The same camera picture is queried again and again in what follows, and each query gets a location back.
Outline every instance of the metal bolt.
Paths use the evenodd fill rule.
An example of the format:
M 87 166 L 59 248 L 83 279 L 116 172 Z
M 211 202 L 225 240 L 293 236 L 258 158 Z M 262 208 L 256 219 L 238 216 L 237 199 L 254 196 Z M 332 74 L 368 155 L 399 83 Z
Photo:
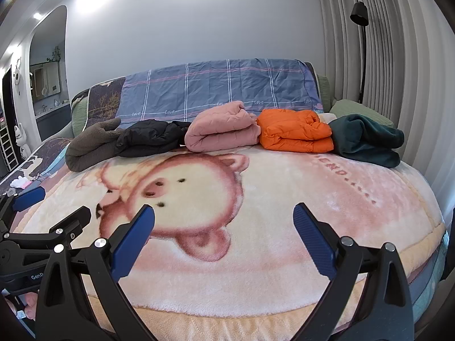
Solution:
M 95 246 L 96 247 L 103 247 L 104 245 L 106 245 L 107 241 L 105 238 L 99 238 L 97 240 L 95 240 Z
M 352 245 L 354 245 L 354 240 L 352 238 L 350 238 L 349 236 L 343 236 L 343 237 L 341 237 L 341 243 L 344 246 L 352 246 Z
M 58 244 L 54 247 L 54 251 L 58 254 L 59 252 L 62 252 L 65 249 L 65 247 L 62 244 Z
M 390 242 L 386 242 L 385 243 L 385 249 L 389 252 L 394 252 L 395 251 L 395 245 L 390 243 Z

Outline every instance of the floor lamp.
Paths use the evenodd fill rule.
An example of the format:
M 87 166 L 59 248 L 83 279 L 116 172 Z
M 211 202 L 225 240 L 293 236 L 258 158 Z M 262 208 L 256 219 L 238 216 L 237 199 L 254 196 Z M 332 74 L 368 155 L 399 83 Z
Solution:
M 362 27 L 362 41 L 363 41 L 363 70 L 362 70 L 362 84 L 360 85 L 359 103 L 363 102 L 363 90 L 365 89 L 365 73 L 366 73 L 366 60 L 367 60 L 367 35 L 365 27 L 368 25 L 368 10 L 365 4 L 358 1 L 354 4 L 351 13 L 351 20 L 357 25 Z

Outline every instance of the curtain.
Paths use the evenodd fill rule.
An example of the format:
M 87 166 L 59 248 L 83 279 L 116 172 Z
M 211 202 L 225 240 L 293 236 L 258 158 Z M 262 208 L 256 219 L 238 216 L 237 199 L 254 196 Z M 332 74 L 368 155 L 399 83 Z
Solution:
M 357 0 L 321 0 L 326 71 L 336 99 L 358 99 Z M 447 225 L 455 207 L 455 34 L 434 0 L 358 0 L 368 8 L 363 104 L 404 132 L 399 149 L 432 187 Z

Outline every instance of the pink folded jacket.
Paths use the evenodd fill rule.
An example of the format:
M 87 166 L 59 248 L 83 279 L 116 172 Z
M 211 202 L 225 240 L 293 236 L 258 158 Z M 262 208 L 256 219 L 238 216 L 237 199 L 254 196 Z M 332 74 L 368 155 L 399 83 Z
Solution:
M 256 116 L 246 112 L 242 101 L 233 101 L 198 114 L 185 135 L 185 145 L 194 152 L 226 150 L 255 145 L 260 133 Z

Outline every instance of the black lamp shade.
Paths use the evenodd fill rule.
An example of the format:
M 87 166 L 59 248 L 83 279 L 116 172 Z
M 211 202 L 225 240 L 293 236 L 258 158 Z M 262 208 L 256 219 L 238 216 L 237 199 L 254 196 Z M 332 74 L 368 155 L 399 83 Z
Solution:
M 363 2 L 358 1 L 354 4 L 351 13 L 351 20 L 357 25 L 364 27 L 368 25 L 368 11 Z

